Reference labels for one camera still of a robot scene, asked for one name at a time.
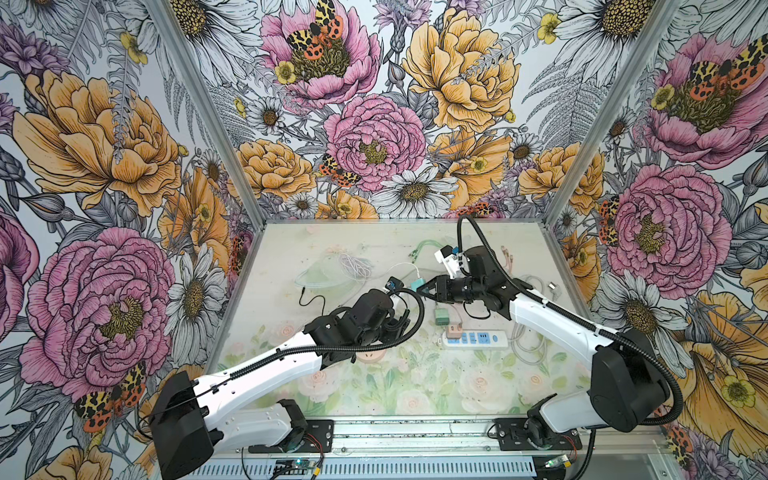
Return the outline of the pink charger plug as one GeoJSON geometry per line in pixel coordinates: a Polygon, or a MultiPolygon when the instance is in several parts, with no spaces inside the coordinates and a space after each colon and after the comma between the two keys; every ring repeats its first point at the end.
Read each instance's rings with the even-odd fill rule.
{"type": "Polygon", "coordinates": [[[445,336],[448,340],[459,340],[462,335],[463,329],[460,324],[450,324],[445,329],[445,336]]]}

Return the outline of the white blue power strip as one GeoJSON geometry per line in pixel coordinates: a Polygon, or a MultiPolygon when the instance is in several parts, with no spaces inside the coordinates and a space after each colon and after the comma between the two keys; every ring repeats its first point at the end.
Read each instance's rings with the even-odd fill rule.
{"type": "Polygon", "coordinates": [[[441,337],[442,345],[447,349],[508,349],[509,340],[504,331],[462,331],[455,338],[449,337],[444,331],[441,337]]]}

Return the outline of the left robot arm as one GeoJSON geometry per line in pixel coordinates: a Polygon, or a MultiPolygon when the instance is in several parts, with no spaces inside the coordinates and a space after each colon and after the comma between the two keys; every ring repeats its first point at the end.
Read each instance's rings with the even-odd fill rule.
{"type": "Polygon", "coordinates": [[[300,377],[405,343],[424,316],[423,307],[415,318],[408,310],[396,313],[391,295],[371,290],[353,306],[315,318],[283,344],[235,367],[197,378],[175,374],[146,418],[161,477],[180,479],[221,451],[295,450],[307,433],[295,401],[279,400],[254,411],[247,406],[300,377]]]}

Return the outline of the teal charger with white cable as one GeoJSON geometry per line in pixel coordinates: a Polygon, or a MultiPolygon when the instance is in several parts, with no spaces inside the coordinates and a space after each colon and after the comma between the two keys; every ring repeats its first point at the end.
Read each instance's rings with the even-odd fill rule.
{"type": "Polygon", "coordinates": [[[410,284],[410,288],[414,291],[417,291],[420,287],[422,287],[426,281],[423,278],[417,278],[410,284]]]}

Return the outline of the green charger plug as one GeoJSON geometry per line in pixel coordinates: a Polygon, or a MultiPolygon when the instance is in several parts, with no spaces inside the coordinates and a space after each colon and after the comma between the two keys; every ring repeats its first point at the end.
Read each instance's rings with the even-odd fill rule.
{"type": "Polygon", "coordinates": [[[437,307],[434,309],[434,324],[444,327],[451,323],[450,313],[447,308],[437,307]]]}

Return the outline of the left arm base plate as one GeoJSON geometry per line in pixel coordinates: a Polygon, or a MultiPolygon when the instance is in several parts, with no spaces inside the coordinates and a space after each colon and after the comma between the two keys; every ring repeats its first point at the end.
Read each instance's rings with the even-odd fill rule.
{"type": "Polygon", "coordinates": [[[250,454],[326,454],[332,451],[336,422],[331,419],[310,419],[301,434],[292,431],[286,440],[275,446],[251,445],[250,454]]]}

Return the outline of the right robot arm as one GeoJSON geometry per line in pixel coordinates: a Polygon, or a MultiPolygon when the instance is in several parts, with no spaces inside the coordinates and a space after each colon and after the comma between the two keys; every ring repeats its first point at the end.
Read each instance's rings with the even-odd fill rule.
{"type": "Polygon", "coordinates": [[[419,287],[424,298],[439,304],[479,301],[589,367],[586,390],[553,394],[528,410],[524,430],[534,447],[544,449],[579,428],[631,432],[638,426],[668,424],[681,414],[682,390],[639,330],[617,331],[565,309],[510,276],[484,247],[459,252],[445,246],[434,257],[445,271],[419,287]]]}

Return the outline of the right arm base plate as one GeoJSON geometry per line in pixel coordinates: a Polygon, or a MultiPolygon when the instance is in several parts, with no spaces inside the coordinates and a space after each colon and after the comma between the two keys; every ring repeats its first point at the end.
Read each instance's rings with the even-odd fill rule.
{"type": "Polygon", "coordinates": [[[582,448],[575,429],[556,433],[540,421],[522,416],[494,419],[486,435],[495,440],[502,451],[578,451],[582,448]]]}

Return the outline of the round pink power socket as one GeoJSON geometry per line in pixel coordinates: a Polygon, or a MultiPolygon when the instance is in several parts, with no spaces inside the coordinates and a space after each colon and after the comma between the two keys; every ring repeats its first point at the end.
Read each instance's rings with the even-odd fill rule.
{"type": "Polygon", "coordinates": [[[386,354],[386,350],[361,352],[357,354],[357,360],[364,364],[375,364],[381,362],[386,357],[386,354]]]}

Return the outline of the aluminium front rail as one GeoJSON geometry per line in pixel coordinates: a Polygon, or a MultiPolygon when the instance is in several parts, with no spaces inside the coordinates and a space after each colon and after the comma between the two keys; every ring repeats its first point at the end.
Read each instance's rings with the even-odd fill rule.
{"type": "MultiPolygon", "coordinates": [[[[292,421],[283,414],[265,409],[246,410],[233,414],[218,427],[207,427],[189,440],[181,437],[178,427],[168,438],[154,438],[159,456],[169,459],[190,459],[200,466],[216,455],[248,453],[251,445],[275,446],[294,431],[301,434],[310,419],[292,421]]],[[[435,417],[340,417],[336,422],[333,447],[326,456],[352,454],[393,454],[418,456],[427,454],[482,454],[508,452],[529,455],[553,455],[563,451],[584,456],[589,433],[576,430],[582,442],[578,451],[502,451],[498,443],[487,437],[493,416],[435,416],[435,417]]]]}

